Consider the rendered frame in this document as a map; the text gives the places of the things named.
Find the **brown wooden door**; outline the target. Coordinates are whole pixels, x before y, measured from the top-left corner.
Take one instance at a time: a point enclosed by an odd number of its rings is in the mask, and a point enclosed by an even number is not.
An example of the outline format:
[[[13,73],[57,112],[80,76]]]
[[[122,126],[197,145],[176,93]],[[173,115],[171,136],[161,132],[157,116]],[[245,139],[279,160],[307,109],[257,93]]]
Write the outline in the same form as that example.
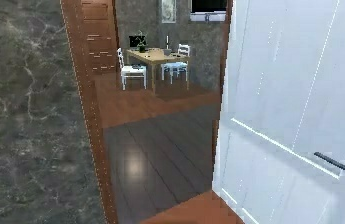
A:
[[[117,33],[112,0],[82,0],[83,27],[94,74],[117,70]]]

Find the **white room door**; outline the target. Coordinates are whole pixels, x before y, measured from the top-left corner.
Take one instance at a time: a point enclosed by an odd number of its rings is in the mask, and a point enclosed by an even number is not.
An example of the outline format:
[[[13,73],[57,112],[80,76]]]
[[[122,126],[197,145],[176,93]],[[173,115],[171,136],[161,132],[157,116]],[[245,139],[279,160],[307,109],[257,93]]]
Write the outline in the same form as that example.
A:
[[[232,0],[214,191],[244,224],[345,224],[345,0]]]

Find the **light wooden table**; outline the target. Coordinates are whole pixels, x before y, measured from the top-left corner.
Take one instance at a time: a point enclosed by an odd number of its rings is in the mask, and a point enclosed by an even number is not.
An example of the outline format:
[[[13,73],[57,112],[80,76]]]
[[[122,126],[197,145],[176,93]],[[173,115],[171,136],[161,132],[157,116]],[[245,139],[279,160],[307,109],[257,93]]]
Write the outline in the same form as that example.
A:
[[[156,69],[160,67],[161,64],[173,63],[173,62],[186,62],[189,63],[190,57],[187,55],[179,53],[171,53],[170,55],[165,55],[164,50],[160,48],[149,49],[145,53],[140,53],[139,51],[127,49],[125,51],[126,57],[136,58],[144,63],[146,63],[151,69],[151,86],[153,94],[156,95]]]

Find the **white chair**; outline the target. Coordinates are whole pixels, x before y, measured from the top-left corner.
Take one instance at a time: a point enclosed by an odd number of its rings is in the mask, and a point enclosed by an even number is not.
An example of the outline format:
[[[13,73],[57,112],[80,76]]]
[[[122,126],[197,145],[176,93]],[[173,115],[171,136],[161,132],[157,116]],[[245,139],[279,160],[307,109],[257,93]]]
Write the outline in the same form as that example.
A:
[[[191,47],[188,44],[179,44],[177,49],[178,56],[190,56]],[[187,62],[171,62],[161,64],[162,69],[162,79],[165,79],[165,73],[168,73],[170,76],[170,83],[173,83],[174,77],[178,77],[181,72],[188,72],[188,63]]]
[[[143,65],[126,65],[124,63],[124,57],[121,48],[117,49],[117,57],[120,66],[122,89],[126,89],[127,80],[131,78],[141,78],[143,80],[144,88],[147,88],[147,68]]]

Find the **green house plant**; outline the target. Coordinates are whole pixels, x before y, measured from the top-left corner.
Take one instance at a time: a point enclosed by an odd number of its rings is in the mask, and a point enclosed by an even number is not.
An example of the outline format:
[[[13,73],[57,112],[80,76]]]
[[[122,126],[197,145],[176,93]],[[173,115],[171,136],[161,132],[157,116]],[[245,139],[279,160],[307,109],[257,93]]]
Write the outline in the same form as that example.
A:
[[[146,51],[146,44],[146,36],[142,31],[139,31],[137,36],[137,47],[140,53],[144,53]]]

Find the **framed wall picture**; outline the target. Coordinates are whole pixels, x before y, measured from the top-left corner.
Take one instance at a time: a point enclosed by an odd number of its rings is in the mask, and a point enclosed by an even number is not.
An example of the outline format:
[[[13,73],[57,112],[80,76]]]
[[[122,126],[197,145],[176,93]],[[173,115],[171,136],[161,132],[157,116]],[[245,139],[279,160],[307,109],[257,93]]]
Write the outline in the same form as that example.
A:
[[[163,23],[176,22],[176,0],[162,0],[161,16]]]

